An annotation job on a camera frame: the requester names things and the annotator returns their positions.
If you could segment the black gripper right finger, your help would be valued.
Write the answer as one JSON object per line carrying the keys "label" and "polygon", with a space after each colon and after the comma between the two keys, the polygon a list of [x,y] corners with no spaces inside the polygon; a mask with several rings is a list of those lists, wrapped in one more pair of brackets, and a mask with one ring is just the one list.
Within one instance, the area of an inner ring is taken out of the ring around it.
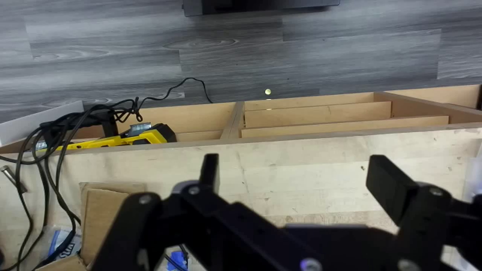
{"label": "black gripper right finger", "polygon": [[369,158],[366,188],[397,226],[419,194],[419,185],[386,155]]}

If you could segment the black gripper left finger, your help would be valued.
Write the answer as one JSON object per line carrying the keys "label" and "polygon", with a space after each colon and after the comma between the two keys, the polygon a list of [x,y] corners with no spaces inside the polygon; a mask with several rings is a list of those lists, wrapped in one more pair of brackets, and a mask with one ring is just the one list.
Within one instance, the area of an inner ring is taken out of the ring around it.
{"label": "black gripper left finger", "polygon": [[219,182],[220,182],[219,159],[220,156],[217,153],[207,153],[204,156],[201,176],[199,176],[199,183],[214,192],[219,191]]}

